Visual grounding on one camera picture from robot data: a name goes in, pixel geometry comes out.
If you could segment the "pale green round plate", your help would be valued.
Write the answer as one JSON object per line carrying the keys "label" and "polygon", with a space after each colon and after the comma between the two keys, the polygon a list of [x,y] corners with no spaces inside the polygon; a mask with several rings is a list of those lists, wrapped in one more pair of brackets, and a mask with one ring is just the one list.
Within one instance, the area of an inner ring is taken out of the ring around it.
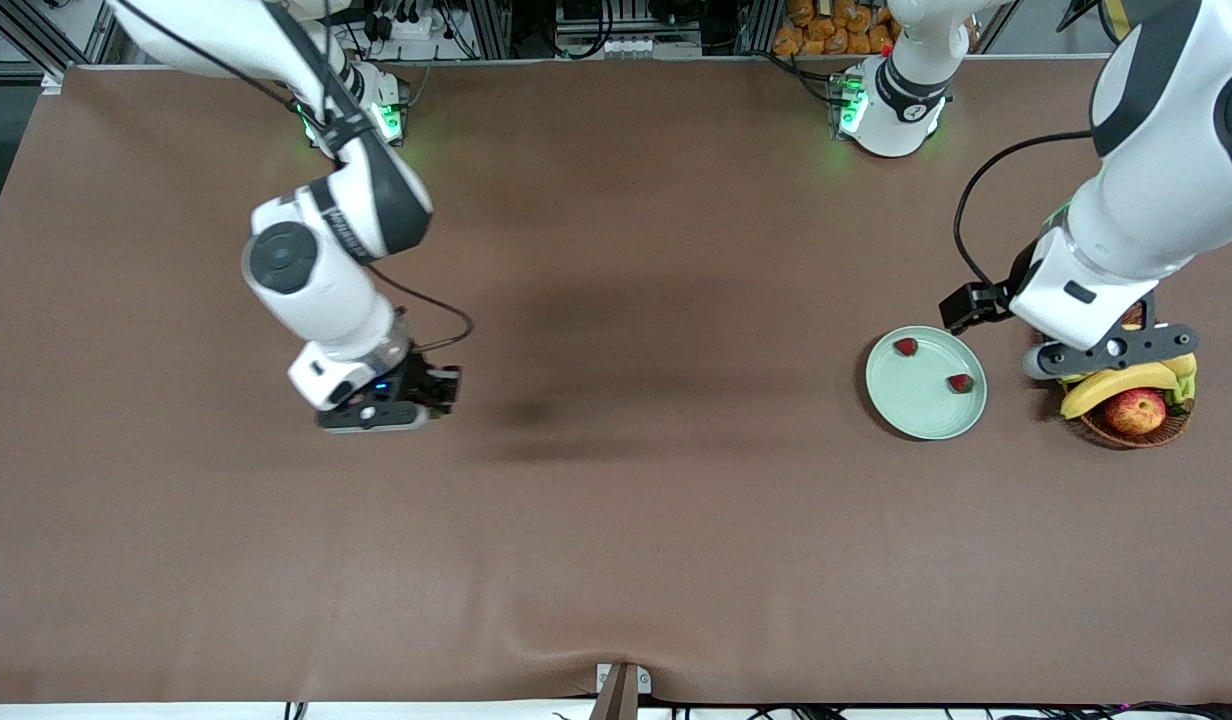
{"label": "pale green round plate", "polygon": [[[901,337],[917,338],[917,356],[894,351],[892,343]],[[955,374],[972,374],[976,388],[968,395],[951,392],[946,378]],[[878,415],[923,441],[960,436],[986,413],[986,370],[971,346],[939,328],[907,325],[886,333],[869,351],[864,381]]]}

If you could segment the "red yellow apple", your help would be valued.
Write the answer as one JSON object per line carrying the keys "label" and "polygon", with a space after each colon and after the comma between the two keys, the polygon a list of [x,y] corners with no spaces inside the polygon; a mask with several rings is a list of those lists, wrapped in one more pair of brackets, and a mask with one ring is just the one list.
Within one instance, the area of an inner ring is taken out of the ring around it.
{"label": "red yellow apple", "polygon": [[1101,411],[1110,429],[1124,436],[1146,436],[1169,418],[1163,393],[1157,390],[1133,388],[1110,397]]}

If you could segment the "brown wicker basket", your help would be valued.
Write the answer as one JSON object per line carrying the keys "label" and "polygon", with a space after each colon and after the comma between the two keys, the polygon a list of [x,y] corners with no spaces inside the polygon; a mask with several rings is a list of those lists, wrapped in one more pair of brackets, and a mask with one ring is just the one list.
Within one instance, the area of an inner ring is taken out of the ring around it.
{"label": "brown wicker basket", "polygon": [[[1125,311],[1122,318],[1122,328],[1138,329],[1146,325],[1161,324],[1156,322],[1151,324],[1149,321],[1156,319],[1154,309],[1148,300],[1142,300],[1133,305],[1132,309]],[[1064,399],[1064,393],[1067,393],[1067,387],[1069,383],[1076,383],[1085,378],[1087,375],[1069,375],[1069,377],[1056,378],[1061,388],[1061,399]],[[1172,390],[1159,390],[1165,398],[1165,407],[1168,407],[1169,418],[1165,423],[1161,425],[1154,433],[1148,433],[1146,436],[1124,436],[1110,429],[1101,418],[1101,411],[1104,411],[1105,402],[1096,406],[1095,409],[1088,411],[1084,415],[1079,415],[1077,423],[1079,423],[1088,436],[1093,436],[1096,441],[1104,443],[1108,448],[1161,448],[1173,443],[1177,436],[1186,429],[1189,420],[1193,418],[1196,407],[1196,381],[1198,374],[1191,378],[1183,378],[1178,381],[1177,386]]]}

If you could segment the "large table cover mat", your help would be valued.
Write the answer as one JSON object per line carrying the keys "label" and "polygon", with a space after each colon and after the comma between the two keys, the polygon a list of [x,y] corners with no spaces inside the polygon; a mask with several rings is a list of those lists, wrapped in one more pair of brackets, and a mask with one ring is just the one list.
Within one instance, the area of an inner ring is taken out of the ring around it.
{"label": "large table cover mat", "polygon": [[0,198],[0,703],[569,697],[1232,702],[1232,245],[1157,292],[1198,415],[1119,452],[965,334],[986,414],[914,443],[869,348],[968,274],[958,192],[1080,127],[1096,60],[970,60],[917,155],[766,60],[434,70],[436,218],[379,264],[476,333],[452,415],[329,434],[241,279],[323,176],[237,81],[73,69]]}

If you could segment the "pile of orange buns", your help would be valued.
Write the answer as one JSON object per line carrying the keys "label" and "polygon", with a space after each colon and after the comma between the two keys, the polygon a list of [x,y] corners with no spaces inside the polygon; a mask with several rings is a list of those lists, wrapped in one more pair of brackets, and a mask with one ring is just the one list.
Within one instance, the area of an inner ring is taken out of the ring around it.
{"label": "pile of orange buns", "polygon": [[775,55],[877,55],[901,36],[885,0],[785,0]]}

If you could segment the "white power strip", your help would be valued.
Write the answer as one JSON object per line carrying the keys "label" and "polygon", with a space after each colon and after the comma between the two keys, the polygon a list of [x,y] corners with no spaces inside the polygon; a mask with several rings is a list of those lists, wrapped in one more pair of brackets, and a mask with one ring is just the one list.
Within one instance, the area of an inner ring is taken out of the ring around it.
{"label": "white power strip", "polygon": [[372,42],[428,39],[432,0],[363,0],[363,35]]}

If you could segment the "grey metal mount bracket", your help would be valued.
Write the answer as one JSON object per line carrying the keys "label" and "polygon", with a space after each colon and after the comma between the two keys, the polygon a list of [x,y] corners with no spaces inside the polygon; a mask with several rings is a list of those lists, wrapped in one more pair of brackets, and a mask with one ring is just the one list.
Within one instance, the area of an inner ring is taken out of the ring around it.
{"label": "grey metal mount bracket", "polygon": [[638,720],[639,700],[650,697],[650,671],[630,662],[598,665],[596,702],[588,720]]}

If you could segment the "aluminium frame post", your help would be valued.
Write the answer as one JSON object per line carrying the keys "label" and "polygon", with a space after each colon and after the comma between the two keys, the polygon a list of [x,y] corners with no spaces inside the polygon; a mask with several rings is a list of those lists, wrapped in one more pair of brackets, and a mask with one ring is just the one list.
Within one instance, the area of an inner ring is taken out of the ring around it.
{"label": "aluminium frame post", "polygon": [[68,68],[103,60],[110,27],[103,0],[0,0],[0,83],[58,81]]}

